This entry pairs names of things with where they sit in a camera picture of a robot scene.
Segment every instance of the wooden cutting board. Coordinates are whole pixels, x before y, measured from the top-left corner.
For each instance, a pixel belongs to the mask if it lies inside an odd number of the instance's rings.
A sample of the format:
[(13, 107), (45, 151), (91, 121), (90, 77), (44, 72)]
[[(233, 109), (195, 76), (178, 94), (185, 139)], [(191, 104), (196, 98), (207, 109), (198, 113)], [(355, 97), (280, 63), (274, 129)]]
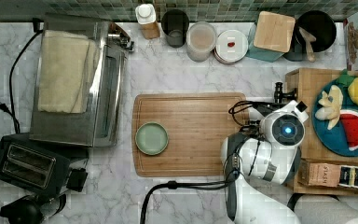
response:
[[(245, 95), (232, 93), (142, 94), (132, 113), (132, 156), (139, 176), (221, 175), (220, 148), (240, 126), (228, 110)], [(247, 112), (236, 116), (240, 122)], [(135, 144), (136, 131), (154, 121), (168, 132), (169, 143), (156, 156), (141, 152)]]

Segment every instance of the watermelon slice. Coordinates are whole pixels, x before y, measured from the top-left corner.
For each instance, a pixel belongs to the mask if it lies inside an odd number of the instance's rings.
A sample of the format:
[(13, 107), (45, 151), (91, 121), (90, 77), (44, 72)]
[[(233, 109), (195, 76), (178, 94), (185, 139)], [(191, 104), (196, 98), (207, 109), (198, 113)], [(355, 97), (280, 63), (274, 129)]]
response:
[(339, 115), (350, 151), (358, 148), (358, 111), (355, 110), (341, 110)]

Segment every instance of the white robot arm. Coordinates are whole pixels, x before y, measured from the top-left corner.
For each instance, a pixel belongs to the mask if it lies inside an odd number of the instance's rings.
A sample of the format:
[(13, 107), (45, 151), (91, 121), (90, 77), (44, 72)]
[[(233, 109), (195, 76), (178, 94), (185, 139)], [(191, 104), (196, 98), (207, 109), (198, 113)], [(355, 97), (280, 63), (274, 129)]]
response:
[(296, 173), (301, 158), (298, 146), (304, 138), (304, 106), (295, 101), (260, 121), (262, 139), (235, 133), (225, 139), (221, 159), (225, 173), (239, 168), (241, 175), (227, 187), (227, 214), (236, 224), (300, 224), (287, 206), (250, 186), (246, 175), (284, 183)]

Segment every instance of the white marble surface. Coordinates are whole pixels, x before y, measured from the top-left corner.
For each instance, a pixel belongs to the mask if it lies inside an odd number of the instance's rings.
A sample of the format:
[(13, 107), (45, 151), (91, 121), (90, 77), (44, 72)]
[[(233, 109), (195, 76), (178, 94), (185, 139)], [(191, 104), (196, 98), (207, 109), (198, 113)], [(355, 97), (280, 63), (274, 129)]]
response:
[[(83, 192), (69, 193), (65, 209), (48, 223), (139, 223), (146, 193), (155, 185), (172, 178), (143, 178), (135, 173), (131, 155), (131, 113), (135, 97), (140, 93), (239, 91), (247, 97), (272, 96), (274, 83), (298, 67), (342, 69), (345, 67), (343, 32), (338, 25), (334, 46), (317, 54), (316, 63), (293, 63), (280, 58), (266, 63), (244, 58), (225, 65), (212, 55), (203, 63), (186, 56), (186, 48), (167, 47), (162, 38), (145, 40), (136, 23), (122, 25), (135, 41), (124, 78), (124, 98), (120, 114), (118, 144), (112, 148), (90, 152), (89, 176)], [(218, 33), (237, 29), (248, 33), (250, 23), (213, 23)], [(8, 74), (10, 67), (27, 40), (33, 35), (32, 25), (0, 23), (0, 102), (9, 103)], [(15, 70), (14, 96), (21, 130), (29, 131), (33, 106), (34, 82), (39, 56), (40, 37), (22, 56)], [(0, 111), (0, 138), (14, 133), (11, 118)], [(176, 178), (185, 181), (217, 180), (219, 177)], [(252, 184), (262, 192), (285, 203), (290, 190), (258, 180)], [(0, 207), (26, 194), (25, 190), (0, 181)], [(224, 191), (190, 189), (158, 190), (148, 206), (146, 223), (230, 223), (226, 214)], [(0, 217), (0, 223), (7, 220)]]

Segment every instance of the white canister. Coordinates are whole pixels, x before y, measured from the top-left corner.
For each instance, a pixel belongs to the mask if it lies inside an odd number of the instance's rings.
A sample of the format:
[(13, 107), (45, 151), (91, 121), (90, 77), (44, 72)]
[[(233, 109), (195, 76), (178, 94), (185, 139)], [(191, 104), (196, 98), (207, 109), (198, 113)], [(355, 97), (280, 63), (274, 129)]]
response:
[(204, 21), (192, 25), (186, 35), (187, 55), (194, 62), (200, 63), (208, 59), (216, 46), (216, 31)]
[(238, 30), (227, 30), (217, 37), (214, 56), (220, 63), (235, 63), (248, 51), (248, 39)]
[(146, 39), (159, 37), (156, 11), (151, 4), (142, 4), (135, 9), (136, 20), (141, 25), (142, 35)]

